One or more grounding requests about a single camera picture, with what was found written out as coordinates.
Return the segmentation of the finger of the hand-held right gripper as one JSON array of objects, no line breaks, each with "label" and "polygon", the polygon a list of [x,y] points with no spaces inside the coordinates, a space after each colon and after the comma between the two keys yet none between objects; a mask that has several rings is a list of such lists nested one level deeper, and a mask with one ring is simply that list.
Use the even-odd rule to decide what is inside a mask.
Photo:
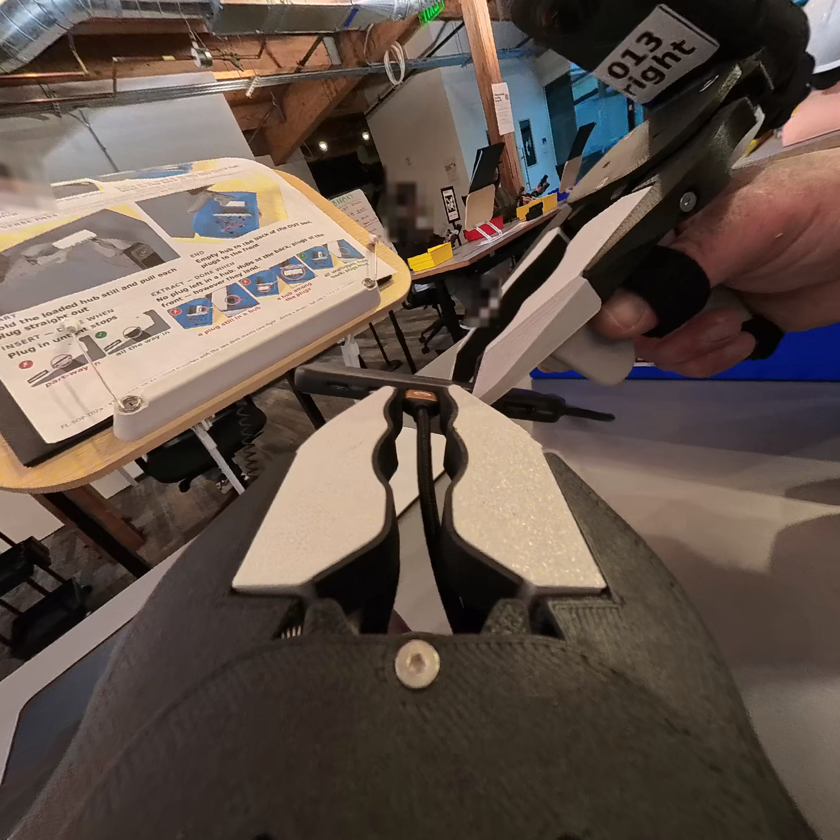
[{"label": "finger of the hand-held right gripper", "polygon": [[519,310],[560,267],[569,242],[562,226],[543,231],[502,285],[499,310]]},{"label": "finger of the hand-held right gripper", "polygon": [[633,345],[605,339],[588,326],[602,299],[583,272],[651,190],[621,197],[572,238],[559,265],[486,347],[472,388],[476,398],[494,403],[551,357],[599,385],[618,385],[629,376]]}]

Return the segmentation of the brown wooden stool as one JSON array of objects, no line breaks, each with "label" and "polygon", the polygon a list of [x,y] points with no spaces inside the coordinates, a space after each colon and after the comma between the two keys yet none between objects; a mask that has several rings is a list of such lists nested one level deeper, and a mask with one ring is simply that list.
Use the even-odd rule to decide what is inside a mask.
[{"label": "brown wooden stool", "polygon": [[135,578],[151,571],[151,565],[138,553],[145,545],[144,535],[93,486],[34,493],[31,497],[89,548]]}]

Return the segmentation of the blue plastic bin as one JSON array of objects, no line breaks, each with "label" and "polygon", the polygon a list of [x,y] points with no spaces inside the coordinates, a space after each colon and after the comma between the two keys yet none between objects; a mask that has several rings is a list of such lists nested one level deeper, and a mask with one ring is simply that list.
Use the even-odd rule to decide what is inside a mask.
[{"label": "blue plastic bin", "polygon": [[787,333],[766,360],[746,360],[710,378],[730,382],[839,382],[839,325]]}]

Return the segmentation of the person's right hand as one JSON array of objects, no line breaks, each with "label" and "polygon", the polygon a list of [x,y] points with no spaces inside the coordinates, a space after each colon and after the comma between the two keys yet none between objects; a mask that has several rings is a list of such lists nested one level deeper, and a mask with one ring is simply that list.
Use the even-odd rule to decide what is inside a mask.
[{"label": "person's right hand", "polygon": [[[838,323],[839,149],[739,171],[723,193],[677,227],[666,247],[785,333]],[[609,339],[632,340],[637,356],[661,370],[694,378],[746,361],[756,344],[732,308],[701,312],[655,338],[655,310],[625,289],[602,305],[593,325]]]}]

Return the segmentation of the tan board on stand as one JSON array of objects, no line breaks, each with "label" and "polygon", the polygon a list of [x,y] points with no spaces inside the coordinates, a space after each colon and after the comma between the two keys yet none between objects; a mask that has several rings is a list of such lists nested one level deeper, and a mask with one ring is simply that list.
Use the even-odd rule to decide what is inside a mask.
[{"label": "tan board on stand", "polygon": [[580,126],[572,141],[568,158],[560,173],[560,193],[570,193],[576,184],[584,158],[585,146],[595,128],[595,122]]},{"label": "tan board on stand", "polygon": [[500,180],[499,162],[505,150],[503,142],[493,143],[476,153],[469,192],[465,196],[463,230],[477,229],[493,218],[497,185]]}]

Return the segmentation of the wooden post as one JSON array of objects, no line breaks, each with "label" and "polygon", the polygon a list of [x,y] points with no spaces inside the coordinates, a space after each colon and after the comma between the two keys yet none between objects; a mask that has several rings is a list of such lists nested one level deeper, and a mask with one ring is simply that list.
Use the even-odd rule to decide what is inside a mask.
[{"label": "wooden post", "polygon": [[512,134],[501,134],[498,127],[493,86],[501,84],[502,77],[488,2],[461,1],[460,12],[465,23],[490,143],[501,142],[504,145],[498,166],[500,185],[506,193],[516,197],[523,191],[524,183],[516,141]]}]

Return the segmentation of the black office chair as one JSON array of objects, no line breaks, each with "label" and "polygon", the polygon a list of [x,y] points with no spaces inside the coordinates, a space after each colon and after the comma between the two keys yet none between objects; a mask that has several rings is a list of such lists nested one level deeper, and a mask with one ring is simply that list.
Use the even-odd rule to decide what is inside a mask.
[{"label": "black office chair", "polygon": [[419,341],[424,354],[430,353],[432,339],[444,330],[448,332],[455,344],[461,341],[466,334],[462,319],[456,310],[455,299],[449,293],[443,280],[413,283],[402,308],[405,310],[434,308],[437,312],[437,320],[434,321],[433,325],[420,333]]},{"label": "black office chair", "polygon": [[199,478],[222,490],[245,489],[258,474],[255,441],[266,424],[267,415],[247,396],[202,422],[200,434],[188,429],[134,462],[146,476],[182,493]]}]

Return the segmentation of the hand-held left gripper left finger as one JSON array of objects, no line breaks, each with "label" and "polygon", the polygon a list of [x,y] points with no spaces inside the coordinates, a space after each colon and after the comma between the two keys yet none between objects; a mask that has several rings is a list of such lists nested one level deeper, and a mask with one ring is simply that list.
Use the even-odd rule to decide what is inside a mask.
[{"label": "hand-held left gripper left finger", "polygon": [[382,387],[299,448],[233,578],[240,595],[336,601],[361,631],[385,631],[400,576],[390,479],[401,398]]}]

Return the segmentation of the pink object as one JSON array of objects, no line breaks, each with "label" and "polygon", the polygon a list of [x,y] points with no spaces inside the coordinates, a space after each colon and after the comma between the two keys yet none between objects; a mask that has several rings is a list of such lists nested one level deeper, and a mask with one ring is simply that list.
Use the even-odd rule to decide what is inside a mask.
[{"label": "pink object", "polygon": [[781,129],[783,148],[839,131],[839,83],[813,90]]}]

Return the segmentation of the black usb hub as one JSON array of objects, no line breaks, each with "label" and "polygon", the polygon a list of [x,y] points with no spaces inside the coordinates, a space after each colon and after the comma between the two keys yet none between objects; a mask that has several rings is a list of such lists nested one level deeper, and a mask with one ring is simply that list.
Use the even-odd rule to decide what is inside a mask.
[{"label": "black usb hub", "polygon": [[[389,371],[357,369],[340,364],[312,363],[297,368],[295,385],[311,395],[364,399],[373,391],[393,386],[398,390],[441,392],[455,385],[449,380]],[[510,419],[551,424],[574,411],[553,395],[514,389],[493,403],[496,411]]]}]

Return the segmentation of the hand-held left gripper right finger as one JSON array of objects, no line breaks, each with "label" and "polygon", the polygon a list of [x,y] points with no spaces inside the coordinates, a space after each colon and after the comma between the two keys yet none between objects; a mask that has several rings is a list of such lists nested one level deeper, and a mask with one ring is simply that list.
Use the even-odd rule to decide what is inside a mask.
[{"label": "hand-held left gripper right finger", "polygon": [[607,582],[543,449],[458,385],[439,397],[449,478],[438,524],[438,590],[452,630],[493,607],[532,614],[554,597],[602,598]]}]

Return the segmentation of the black usb cable orange plugs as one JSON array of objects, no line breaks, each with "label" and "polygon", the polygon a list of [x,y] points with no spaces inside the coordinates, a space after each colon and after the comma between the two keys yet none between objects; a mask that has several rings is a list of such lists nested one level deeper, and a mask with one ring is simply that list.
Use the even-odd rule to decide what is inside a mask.
[{"label": "black usb cable orange plugs", "polygon": [[437,394],[425,388],[409,388],[402,399],[404,413],[416,426],[416,477],[427,553],[449,627],[456,634],[461,628],[461,603],[444,578],[433,464],[432,419],[438,415],[439,407]]}]

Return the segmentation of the silver ventilation duct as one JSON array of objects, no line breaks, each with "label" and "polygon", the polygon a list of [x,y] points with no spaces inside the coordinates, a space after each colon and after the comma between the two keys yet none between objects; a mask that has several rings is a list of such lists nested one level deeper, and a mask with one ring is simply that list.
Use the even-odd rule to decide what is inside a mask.
[{"label": "silver ventilation duct", "polygon": [[1,71],[27,65],[79,25],[103,20],[208,23],[214,6],[210,1],[2,1]]}]

